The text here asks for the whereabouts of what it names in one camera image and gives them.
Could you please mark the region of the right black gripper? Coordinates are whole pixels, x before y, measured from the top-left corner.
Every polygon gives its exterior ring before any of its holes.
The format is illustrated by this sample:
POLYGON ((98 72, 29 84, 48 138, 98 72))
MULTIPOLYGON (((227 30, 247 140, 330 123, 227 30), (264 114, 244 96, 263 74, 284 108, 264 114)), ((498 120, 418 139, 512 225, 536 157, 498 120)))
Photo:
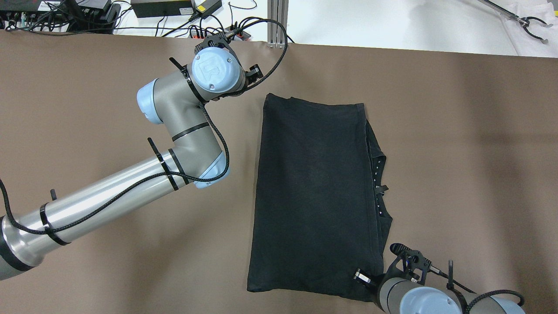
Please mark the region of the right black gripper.
POLYGON ((361 283, 363 286, 368 286, 371 295, 376 297, 378 296, 379 291, 385 281, 386 275, 387 273, 383 273, 378 276, 370 276, 362 270, 356 270, 354 273, 354 279, 361 283))

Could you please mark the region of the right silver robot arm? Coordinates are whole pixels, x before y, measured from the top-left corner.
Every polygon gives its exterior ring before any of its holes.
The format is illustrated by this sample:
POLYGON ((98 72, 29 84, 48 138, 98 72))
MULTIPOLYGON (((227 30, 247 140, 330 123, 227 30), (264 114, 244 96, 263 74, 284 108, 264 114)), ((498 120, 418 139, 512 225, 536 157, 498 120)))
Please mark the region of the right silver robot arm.
POLYGON ((438 290, 403 278, 391 278, 379 287, 356 270, 354 279, 373 292, 386 314, 524 314, 522 306, 498 294, 471 294, 438 290))

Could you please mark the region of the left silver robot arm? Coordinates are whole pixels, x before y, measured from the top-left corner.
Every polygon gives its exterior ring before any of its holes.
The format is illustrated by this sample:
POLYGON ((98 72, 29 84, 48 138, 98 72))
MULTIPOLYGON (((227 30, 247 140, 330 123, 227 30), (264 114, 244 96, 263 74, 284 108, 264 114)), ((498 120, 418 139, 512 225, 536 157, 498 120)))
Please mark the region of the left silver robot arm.
POLYGON ((188 184, 202 189, 229 174, 230 155, 205 108, 210 101, 239 95, 263 78, 259 65, 244 69, 231 48, 197 48, 192 62, 156 78, 137 92, 146 119, 166 127, 173 147, 71 195, 54 198, 16 217, 1 186, 1 279, 40 265, 62 246, 188 184))

